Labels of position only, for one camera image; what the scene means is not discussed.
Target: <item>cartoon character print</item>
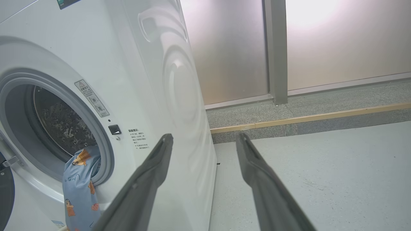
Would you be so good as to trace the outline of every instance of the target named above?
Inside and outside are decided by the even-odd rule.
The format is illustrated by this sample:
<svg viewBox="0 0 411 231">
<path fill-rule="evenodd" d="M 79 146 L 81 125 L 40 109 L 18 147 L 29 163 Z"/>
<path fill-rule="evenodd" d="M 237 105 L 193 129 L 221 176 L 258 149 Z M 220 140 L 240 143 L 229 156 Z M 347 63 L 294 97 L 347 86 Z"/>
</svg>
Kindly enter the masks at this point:
<svg viewBox="0 0 411 231">
<path fill-rule="evenodd" d="M 90 180 L 90 183 L 88 184 L 88 187 L 90 188 L 91 194 L 94 195 L 94 193 L 95 193 L 96 191 L 94 190 L 94 185 L 93 185 L 93 183 L 91 182 L 91 180 Z"/>
<path fill-rule="evenodd" d="M 97 211 L 99 209 L 99 204 L 95 203 L 94 205 L 91 206 L 91 210 Z"/>
<path fill-rule="evenodd" d="M 83 149 L 83 151 L 81 151 L 81 153 L 74 159 L 72 165 L 84 165 L 87 166 L 87 164 L 85 163 L 86 160 L 90 159 L 91 156 L 88 153 L 88 151 L 86 151 L 86 149 Z"/>
<path fill-rule="evenodd" d="M 69 217 L 75 216 L 76 214 L 74 213 L 74 206 L 70 203 L 68 199 L 66 199 L 66 209 Z"/>
</svg>

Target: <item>washing machine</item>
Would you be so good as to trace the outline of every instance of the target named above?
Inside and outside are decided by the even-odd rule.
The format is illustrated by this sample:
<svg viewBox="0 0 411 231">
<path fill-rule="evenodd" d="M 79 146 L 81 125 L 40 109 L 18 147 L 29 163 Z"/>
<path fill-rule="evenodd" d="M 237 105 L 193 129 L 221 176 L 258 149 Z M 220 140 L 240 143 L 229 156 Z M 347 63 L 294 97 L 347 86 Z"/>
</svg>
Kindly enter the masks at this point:
<svg viewBox="0 0 411 231">
<path fill-rule="evenodd" d="M 85 146 L 100 150 L 104 211 L 165 133 L 149 230 L 206 231 L 217 159 L 179 0 L 0 2 L 5 230 L 64 226 L 64 164 Z"/>
</svg>

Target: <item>granite floor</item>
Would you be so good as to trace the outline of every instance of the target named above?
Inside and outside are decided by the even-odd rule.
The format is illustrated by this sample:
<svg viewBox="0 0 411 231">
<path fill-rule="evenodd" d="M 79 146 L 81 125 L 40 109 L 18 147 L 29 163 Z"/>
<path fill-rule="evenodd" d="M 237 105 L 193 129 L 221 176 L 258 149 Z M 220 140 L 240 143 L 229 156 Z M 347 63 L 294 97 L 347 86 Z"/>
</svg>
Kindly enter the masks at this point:
<svg viewBox="0 0 411 231">
<path fill-rule="evenodd" d="M 278 106 L 266 101 L 212 109 L 207 117 L 210 128 L 217 128 L 405 102 L 411 102 L 410 79 L 290 97 Z"/>
</svg>

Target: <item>frosted glass panel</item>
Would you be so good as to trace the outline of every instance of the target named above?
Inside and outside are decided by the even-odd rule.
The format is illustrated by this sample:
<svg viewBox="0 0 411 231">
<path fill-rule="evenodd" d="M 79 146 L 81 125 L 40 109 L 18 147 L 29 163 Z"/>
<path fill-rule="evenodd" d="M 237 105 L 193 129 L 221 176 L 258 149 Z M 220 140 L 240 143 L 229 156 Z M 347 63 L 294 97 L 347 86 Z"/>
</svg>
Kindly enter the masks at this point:
<svg viewBox="0 0 411 231">
<path fill-rule="evenodd" d="M 180 0 L 205 104 L 268 93 L 260 0 Z"/>
<path fill-rule="evenodd" d="M 288 90 L 411 72 L 410 0 L 286 0 Z"/>
</svg>

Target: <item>warning label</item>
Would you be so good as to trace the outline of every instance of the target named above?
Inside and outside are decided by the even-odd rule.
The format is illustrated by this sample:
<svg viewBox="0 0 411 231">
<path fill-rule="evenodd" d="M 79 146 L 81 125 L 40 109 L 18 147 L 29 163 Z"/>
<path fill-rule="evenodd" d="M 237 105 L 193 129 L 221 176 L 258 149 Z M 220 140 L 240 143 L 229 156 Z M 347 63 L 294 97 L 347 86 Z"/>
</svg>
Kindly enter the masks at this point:
<svg viewBox="0 0 411 231">
<path fill-rule="evenodd" d="M 100 117 L 109 116 L 110 113 L 106 110 L 106 107 L 101 103 L 99 98 L 94 94 L 93 90 L 88 86 L 84 80 L 80 80 L 74 83 L 81 93 L 88 99 L 93 105 L 94 109 L 100 115 Z"/>
<path fill-rule="evenodd" d="M 131 138 L 133 139 L 133 144 L 136 149 L 147 149 L 150 148 L 147 144 L 147 137 L 144 132 L 139 129 L 129 129 Z"/>
<path fill-rule="evenodd" d="M 59 222 L 59 221 L 53 221 L 51 220 L 59 229 L 61 229 L 62 227 L 64 227 L 65 225 L 63 224 L 63 222 Z"/>
</svg>

